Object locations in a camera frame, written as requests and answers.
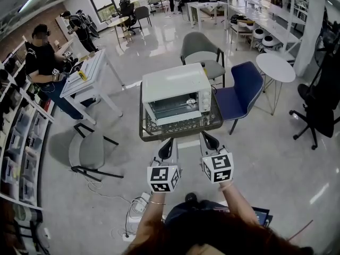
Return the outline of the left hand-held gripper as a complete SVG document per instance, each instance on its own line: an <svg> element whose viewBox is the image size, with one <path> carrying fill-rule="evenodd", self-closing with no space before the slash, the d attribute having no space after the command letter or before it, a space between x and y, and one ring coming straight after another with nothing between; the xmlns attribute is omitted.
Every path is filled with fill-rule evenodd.
<svg viewBox="0 0 340 255"><path fill-rule="evenodd" d="M178 158L176 138L162 141L154 150L152 162L147 168L147 182L153 193L170 193L176 189L181 177Z"/></svg>

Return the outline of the white glass oven door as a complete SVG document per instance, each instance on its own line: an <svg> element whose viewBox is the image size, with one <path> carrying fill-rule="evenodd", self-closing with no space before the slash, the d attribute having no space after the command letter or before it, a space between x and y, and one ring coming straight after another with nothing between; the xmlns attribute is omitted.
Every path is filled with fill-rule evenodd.
<svg viewBox="0 0 340 255"><path fill-rule="evenodd" d="M190 120L201 116L197 101L155 101L145 103L146 109L151 121L157 126Z"/></svg>

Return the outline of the white oven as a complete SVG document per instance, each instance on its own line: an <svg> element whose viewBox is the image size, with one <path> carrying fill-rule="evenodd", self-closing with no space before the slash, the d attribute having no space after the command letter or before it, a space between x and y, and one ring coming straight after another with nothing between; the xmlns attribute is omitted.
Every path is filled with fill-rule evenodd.
<svg viewBox="0 0 340 255"><path fill-rule="evenodd" d="M141 82L143 105L155 101L197 101L201 116L211 109L212 87L200 63L174 67L143 76Z"/></svg>

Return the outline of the person's right forearm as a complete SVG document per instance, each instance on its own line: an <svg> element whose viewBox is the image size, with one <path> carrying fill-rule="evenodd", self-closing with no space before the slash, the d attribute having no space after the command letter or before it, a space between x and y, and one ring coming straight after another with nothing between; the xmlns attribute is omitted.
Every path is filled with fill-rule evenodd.
<svg viewBox="0 0 340 255"><path fill-rule="evenodd" d="M222 193L232 214L239 216L248 224L259 225L253 208L234 184Z"/></svg>

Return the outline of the blue chair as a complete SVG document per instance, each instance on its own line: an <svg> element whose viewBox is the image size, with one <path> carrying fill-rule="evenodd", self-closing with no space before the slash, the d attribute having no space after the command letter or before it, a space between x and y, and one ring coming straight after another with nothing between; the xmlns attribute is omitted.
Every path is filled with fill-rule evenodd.
<svg viewBox="0 0 340 255"><path fill-rule="evenodd" d="M252 62L231 68L234 86L217 89L215 98L223 120L233 121L232 134L239 119L246 117L264 87L264 80Z"/></svg>

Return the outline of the grey padded chair black legs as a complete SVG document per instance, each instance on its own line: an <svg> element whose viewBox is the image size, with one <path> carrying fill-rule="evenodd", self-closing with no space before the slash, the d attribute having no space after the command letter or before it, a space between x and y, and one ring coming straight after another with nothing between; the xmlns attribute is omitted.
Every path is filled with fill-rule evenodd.
<svg viewBox="0 0 340 255"><path fill-rule="evenodd" d="M74 129L76 134L69 147L71 171L96 182L101 182L101 179L94 177L94 174L122 179L123 175L99 170L105 164L104 142L107 141L115 146L118 146L119 143L83 123L76 124Z"/></svg>
<svg viewBox="0 0 340 255"><path fill-rule="evenodd" d="M215 80L217 77L222 77L222 85L225 87L225 56L224 52L211 42L201 32L191 32L187 34L183 39L183 44L180 53L180 59L183 65L187 65L190 62L186 62L186 59L198 52L214 53L215 59L199 59L194 63L204 62L206 75L209 80Z"/></svg>

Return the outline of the dark tablet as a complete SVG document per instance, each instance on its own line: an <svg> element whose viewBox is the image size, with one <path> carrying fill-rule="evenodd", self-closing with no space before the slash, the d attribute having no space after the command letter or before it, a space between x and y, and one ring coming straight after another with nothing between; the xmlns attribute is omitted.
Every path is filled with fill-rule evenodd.
<svg viewBox="0 0 340 255"><path fill-rule="evenodd" d="M270 215L269 209L263 209L263 208L258 208L258 207L252 207L254 212L257 215L257 219L260 223L261 226L263 227L269 227L272 219L273 219L273 215Z"/></svg>

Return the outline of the white round side table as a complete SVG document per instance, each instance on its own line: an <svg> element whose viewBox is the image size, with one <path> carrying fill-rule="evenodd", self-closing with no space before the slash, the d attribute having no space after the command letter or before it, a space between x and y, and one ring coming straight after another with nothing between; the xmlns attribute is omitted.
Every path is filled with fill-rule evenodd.
<svg viewBox="0 0 340 255"><path fill-rule="evenodd" d="M270 108L270 111L266 110L266 112L273 116L281 95L282 85L293 82L296 74L288 61L274 54L259 54L256 57L256 64L260 70L260 74L264 78L262 92L266 96ZM274 86L273 103L270 102L269 96L266 93L271 85Z"/></svg>

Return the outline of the white square table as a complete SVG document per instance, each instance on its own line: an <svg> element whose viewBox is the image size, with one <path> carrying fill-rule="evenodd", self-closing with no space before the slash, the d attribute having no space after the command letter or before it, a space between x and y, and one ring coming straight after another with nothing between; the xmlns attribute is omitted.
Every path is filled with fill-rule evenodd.
<svg viewBox="0 0 340 255"><path fill-rule="evenodd" d="M78 73L71 74L66 79L61 98L67 100L80 114L82 114L85 120L88 120L91 124L95 125L96 120L93 119L81 105L81 102L99 96L119 117L123 116L123 112L119 109L114 102L109 98L108 94L104 91L103 78L106 74L106 67L109 67L117 81L121 85L121 88L125 89L125 84L118 76L118 73L114 69L110 62L105 49L101 49L94 54L93 57L83 61L81 71L87 77L86 80L81 79Z"/></svg>

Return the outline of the white round pod device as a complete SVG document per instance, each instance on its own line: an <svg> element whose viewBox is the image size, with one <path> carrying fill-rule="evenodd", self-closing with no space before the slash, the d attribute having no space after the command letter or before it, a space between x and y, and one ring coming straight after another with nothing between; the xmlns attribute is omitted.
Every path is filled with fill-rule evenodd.
<svg viewBox="0 0 340 255"><path fill-rule="evenodd" d="M262 41L266 35L267 33L262 28L256 28L253 30L253 38L255 40Z"/></svg>
<svg viewBox="0 0 340 255"><path fill-rule="evenodd" d="M272 48L280 43L281 42L272 35L267 35L262 39L262 45L266 48Z"/></svg>

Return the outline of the thin brown stick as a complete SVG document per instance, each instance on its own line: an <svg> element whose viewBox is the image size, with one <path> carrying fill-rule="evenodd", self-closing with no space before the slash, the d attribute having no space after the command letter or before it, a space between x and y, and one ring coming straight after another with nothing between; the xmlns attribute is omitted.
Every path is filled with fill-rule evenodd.
<svg viewBox="0 0 340 255"><path fill-rule="evenodd" d="M308 228L309 225L313 223L313 219L310 220L305 226L303 226L298 232L296 232L294 235L292 235L288 241L293 240L295 237L297 237L299 234L301 234L306 228Z"/></svg>

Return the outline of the white storage shelf unit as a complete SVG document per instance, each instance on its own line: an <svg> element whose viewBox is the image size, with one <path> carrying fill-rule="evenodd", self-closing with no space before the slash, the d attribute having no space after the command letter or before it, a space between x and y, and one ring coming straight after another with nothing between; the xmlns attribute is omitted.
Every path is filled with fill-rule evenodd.
<svg viewBox="0 0 340 255"><path fill-rule="evenodd" d="M39 170L54 103L26 77L26 41L0 61L0 198L42 210Z"/></svg>

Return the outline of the white metal shelving rack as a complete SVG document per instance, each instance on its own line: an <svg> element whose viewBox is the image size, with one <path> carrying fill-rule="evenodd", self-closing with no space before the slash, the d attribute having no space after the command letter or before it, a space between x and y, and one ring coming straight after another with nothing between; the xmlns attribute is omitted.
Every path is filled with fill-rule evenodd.
<svg viewBox="0 0 340 255"><path fill-rule="evenodd" d="M304 3L299 0L227 0L229 8L269 33L282 44L273 50L264 47L264 52L280 55L289 63L295 62L291 51L302 41L302 36L296 36L292 29L298 26L305 28L308 11Z"/></svg>

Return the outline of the white pillar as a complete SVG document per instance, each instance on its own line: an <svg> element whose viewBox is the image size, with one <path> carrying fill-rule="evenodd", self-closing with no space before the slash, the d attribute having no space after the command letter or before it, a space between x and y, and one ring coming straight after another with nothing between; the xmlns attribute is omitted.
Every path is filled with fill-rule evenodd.
<svg viewBox="0 0 340 255"><path fill-rule="evenodd" d="M325 0L309 0L309 9L305 30L303 33L300 49L294 63L294 71L298 77L302 77L311 62L315 43L322 28Z"/></svg>

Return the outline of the light wooden frame chair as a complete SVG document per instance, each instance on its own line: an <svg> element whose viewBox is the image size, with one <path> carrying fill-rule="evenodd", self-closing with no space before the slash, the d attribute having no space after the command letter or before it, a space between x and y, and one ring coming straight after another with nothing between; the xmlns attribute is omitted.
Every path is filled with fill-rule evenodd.
<svg viewBox="0 0 340 255"><path fill-rule="evenodd" d="M237 20L236 24L231 23L230 24L230 30L231 30L231 42L233 42L233 34L236 35L236 40L235 40L235 50L238 49L238 43L239 43L239 38L242 37L250 37L251 42L250 42L250 49L253 44L253 30L255 27L255 22L251 20Z"/></svg>

